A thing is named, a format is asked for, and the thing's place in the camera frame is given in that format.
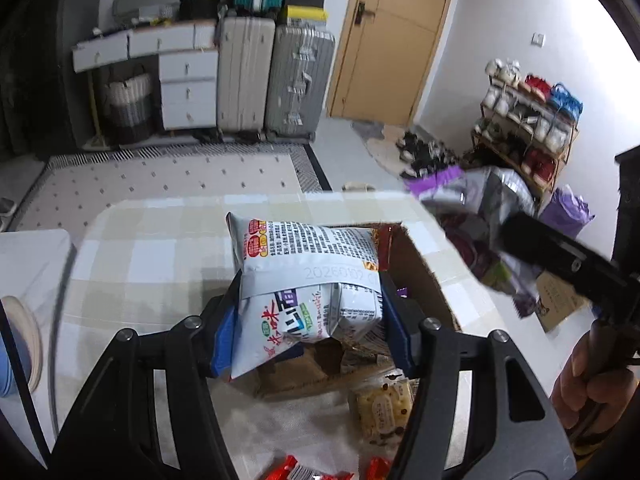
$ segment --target gray suitcase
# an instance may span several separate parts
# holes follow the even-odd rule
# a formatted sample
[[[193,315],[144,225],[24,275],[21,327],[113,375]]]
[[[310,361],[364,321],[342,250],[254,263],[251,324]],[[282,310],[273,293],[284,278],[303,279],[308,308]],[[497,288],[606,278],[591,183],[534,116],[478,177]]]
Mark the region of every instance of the gray suitcase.
[[[261,131],[273,51],[273,20],[225,18],[218,56],[218,128]]]
[[[265,126],[281,137],[314,140],[334,56],[330,32],[280,25],[269,75]]]

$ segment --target white dresser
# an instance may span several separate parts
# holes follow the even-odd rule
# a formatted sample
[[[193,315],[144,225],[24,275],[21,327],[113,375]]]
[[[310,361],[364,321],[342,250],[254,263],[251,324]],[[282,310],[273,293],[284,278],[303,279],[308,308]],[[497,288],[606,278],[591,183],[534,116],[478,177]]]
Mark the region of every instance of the white dresser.
[[[216,126],[217,50],[161,54],[159,70],[165,130]]]

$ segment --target light switch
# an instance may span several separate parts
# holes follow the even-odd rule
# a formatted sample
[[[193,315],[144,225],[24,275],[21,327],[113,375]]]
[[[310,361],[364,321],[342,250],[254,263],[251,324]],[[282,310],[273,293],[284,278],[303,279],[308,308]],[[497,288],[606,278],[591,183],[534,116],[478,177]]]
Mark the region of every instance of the light switch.
[[[545,44],[545,35],[544,34],[539,34],[538,32],[535,33],[533,35],[533,38],[531,39],[531,44],[532,45],[537,45],[540,48],[542,48]]]

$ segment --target metal screw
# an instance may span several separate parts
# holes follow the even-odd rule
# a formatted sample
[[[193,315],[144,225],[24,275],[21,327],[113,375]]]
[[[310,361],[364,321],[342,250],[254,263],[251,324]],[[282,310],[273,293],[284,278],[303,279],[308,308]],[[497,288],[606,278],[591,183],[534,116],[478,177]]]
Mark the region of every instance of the metal screw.
[[[442,323],[437,317],[428,317],[424,320],[424,325],[429,330],[440,330],[442,327]]]
[[[187,319],[184,320],[185,327],[187,327],[190,330],[193,330],[194,328],[199,328],[201,324],[202,324],[202,320],[200,319],[200,316],[189,316]]]
[[[133,330],[130,328],[123,328],[122,330],[118,330],[116,334],[116,339],[118,341],[128,341],[133,337]]]
[[[494,330],[491,332],[491,336],[500,343],[506,343],[509,340],[509,334],[504,330]]]

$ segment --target wooden door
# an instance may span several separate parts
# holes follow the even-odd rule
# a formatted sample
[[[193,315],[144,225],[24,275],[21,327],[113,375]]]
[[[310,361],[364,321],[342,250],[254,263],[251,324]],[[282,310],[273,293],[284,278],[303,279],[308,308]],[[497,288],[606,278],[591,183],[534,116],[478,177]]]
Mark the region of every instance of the wooden door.
[[[446,1],[351,0],[350,33],[342,66],[336,67],[340,72],[330,114],[408,124],[424,87]],[[358,24],[358,5],[363,4]]]

